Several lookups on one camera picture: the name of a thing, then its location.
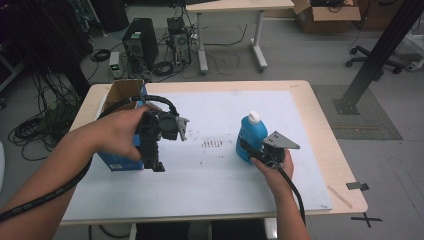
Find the wrist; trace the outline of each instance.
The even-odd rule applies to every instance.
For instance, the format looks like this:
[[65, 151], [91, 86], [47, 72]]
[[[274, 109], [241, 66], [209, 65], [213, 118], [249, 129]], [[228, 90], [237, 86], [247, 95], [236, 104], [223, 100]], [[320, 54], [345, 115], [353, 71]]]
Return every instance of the wrist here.
[[293, 198], [292, 189], [289, 186], [280, 187], [277, 190], [273, 190], [272, 194], [276, 202], [284, 201]]
[[95, 134], [87, 131], [86, 126], [75, 129], [65, 135], [63, 140], [64, 144], [76, 145], [80, 150], [83, 150], [88, 155], [95, 154], [99, 149], [99, 140], [96, 139]]

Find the hand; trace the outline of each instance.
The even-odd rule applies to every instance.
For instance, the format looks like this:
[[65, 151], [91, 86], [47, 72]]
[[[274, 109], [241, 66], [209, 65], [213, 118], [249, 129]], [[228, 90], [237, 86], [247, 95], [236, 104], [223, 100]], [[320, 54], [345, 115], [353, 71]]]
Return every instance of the hand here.
[[[287, 176], [291, 179], [293, 177], [294, 165], [288, 149], [284, 149], [285, 159], [282, 165], [283, 170], [287, 173]], [[261, 161], [256, 158], [251, 159], [255, 166], [262, 172], [265, 176], [266, 183], [271, 189], [275, 197], [280, 197], [287, 195], [287, 192], [291, 196], [291, 188], [286, 182], [286, 180], [281, 176], [281, 174], [276, 169], [266, 167]]]
[[150, 106], [142, 105], [136, 109], [115, 112], [75, 132], [83, 132], [83, 136], [94, 143], [94, 152], [107, 152], [140, 160], [141, 155], [133, 144], [133, 137], [143, 113], [148, 110], [151, 110]]

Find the blue box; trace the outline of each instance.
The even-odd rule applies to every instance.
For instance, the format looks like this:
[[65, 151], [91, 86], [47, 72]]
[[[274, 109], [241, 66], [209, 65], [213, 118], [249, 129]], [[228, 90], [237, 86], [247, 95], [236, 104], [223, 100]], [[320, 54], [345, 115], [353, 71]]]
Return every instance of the blue box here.
[[[103, 110], [122, 99], [139, 96], [140, 92], [143, 95], [147, 95], [143, 80], [116, 80], [113, 82], [112, 87], [106, 96]], [[140, 107], [141, 105], [143, 105], [142, 102], [131, 103], [124, 107], [118, 108], [117, 110], [134, 109], [136, 107]], [[136, 147], [140, 146], [140, 137], [138, 134], [134, 135], [133, 144]], [[98, 152], [97, 154], [111, 171], [143, 170], [143, 161], [141, 160], [133, 161], [129, 158], [124, 158], [105, 152]]]
[[[134, 146], [140, 146], [140, 138], [139, 135], [134, 135], [133, 138]], [[106, 165], [113, 171], [129, 171], [129, 170], [143, 170], [143, 161], [133, 161], [129, 158], [124, 158], [120, 156], [116, 156], [109, 153], [98, 152], [100, 158]]]

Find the electronic equipment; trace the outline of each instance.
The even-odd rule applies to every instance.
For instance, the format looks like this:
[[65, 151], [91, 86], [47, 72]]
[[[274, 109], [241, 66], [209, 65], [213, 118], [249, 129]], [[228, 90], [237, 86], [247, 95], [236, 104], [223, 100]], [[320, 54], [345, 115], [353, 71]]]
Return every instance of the electronic equipment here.
[[[138, 133], [140, 137], [141, 146], [146, 145], [144, 148], [140, 147], [141, 149], [139, 149], [142, 152], [142, 161], [145, 168], [152, 169], [154, 172], [163, 172], [165, 171], [165, 168], [163, 167], [162, 163], [159, 162], [157, 141], [159, 141], [161, 137], [168, 140], [176, 140], [178, 137], [178, 133], [180, 134], [182, 141], [186, 140], [185, 132], [187, 122], [189, 120], [179, 117], [177, 109], [171, 101], [164, 97], [154, 95], [145, 95], [142, 97], [137, 96], [122, 99], [121, 101], [116, 102], [107, 109], [105, 109], [100, 114], [99, 119], [109, 115], [114, 110], [126, 104], [136, 101], [142, 101], [145, 104], [149, 104], [148, 101], [157, 101], [169, 106], [169, 112], [164, 112], [160, 109], [144, 112], [136, 130], [136, 133]], [[88, 161], [87, 165], [81, 170], [80, 173], [78, 173], [73, 179], [71, 179], [69, 182], [65, 183], [58, 189], [53, 190], [52, 192], [49, 192], [44, 196], [38, 197], [34, 200], [28, 201], [26, 203], [23, 203], [19, 206], [16, 206], [12, 209], [0, 213], [0, 223], [18, 214], [24, 213], [40, 205], [43, 205], [75, 187], [75, 185], [77, 185], [78, 182], [80, 182], [81, 179], [88, 172], [91, 165], [91, 161], [92, 158]]]
[[170, 35], [169, 45], [174, 53], [175, 65], [190, 64], [190, 34], [184, 26], [183, 18], [168, 18], [167, 23]]
[[122, 38], [131, 70], [152, 71], [159, 53], [153, 22], [150, 18], [134, 18]]
[[241, 147], [247, 151], [249, 157], [254, 157], [269, 168], [278, 168], [284, 162], [284, 148], [300, 149], [300, 146], [275, 131], [263, 141], [263, 151], [259, 152], [249, 146], [246, 140], [240, 139]]
[[258, 159], [266, 167], [278, 170], [281, 176], [283, 176], [293, 193], [296, 195], [297, 202], [299, 203], [300, 216], [303, 223], [305, 223], [305, 208], [303, 207], [302, 196], [282, 166], [286, 158], [284, 149], [300, 149], [300, 146], [277, 131], [266, 137], [262, 143], [263, 150], [258, 151], [252, 148], [245, 139], [240, 139], [240, 146], [247, 151], [249, 158]]
[[184, 19], [182, 17], [167, 18], [166, 21], [168, 23], [168, 31], [171, 34], [178, 33], [184, 29]]
[[125, 69], [122, 67], [119, 52], [110, 53], [109, 68], [114, 79], [120, 79], [122, 78], [122, 75], [124, 75]]
[[179, 116], [177, 109], [171, 101], [164, 97], [154, 95], [144, 95], [141, 97], [129, 97], [122, 99], [105, 109], [99, 116], [99, 119], [105, 117], [116, 109], [133, 102], [141, 101], [144, 104], [150, 104], [151, 101], [161, 102], [169, 106], [169, 112], [153, 106], [157, 110], [143, 113], [140, 123], [136, 129], [136, 134], [140, 138], [140, 153], [143, 156], [142, 161], [145, 169], [153, 169], [154, 172], [164, 172], [165, 168], [159, 162], [159, 151], [157, 142], [163, 137], [168, 140], [177, 140], [178, 133], [181, 140], [185, 141], [188, 119]]
[[172, 49], [174, 52], [174, 58], [175, 58], [175, 64], [178, 65], [185, 65], [191, 63], [190, 58], [190, 48], [189, 48], [189, 42], [190, 42], [190, 36], [185, 29], [179, 34], [174, 34], [171, 36], [172, 39]]

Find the blue bottle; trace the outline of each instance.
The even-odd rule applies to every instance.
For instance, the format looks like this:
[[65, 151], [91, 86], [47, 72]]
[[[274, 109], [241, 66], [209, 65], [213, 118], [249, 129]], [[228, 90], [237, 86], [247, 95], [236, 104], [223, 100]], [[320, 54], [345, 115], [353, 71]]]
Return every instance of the blue bottle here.
[[247, 151], [240, 146], [240, 138], [244, 139], [249, 145], [262, 151], [262, 140], [268, 136], [265, 124], [261, 121], [261, 117], [255, 111], [251, 111], [249, 116], [241, 120], [241, 128], [237, 137], [236, 151], [241, 159], [251, 163]]

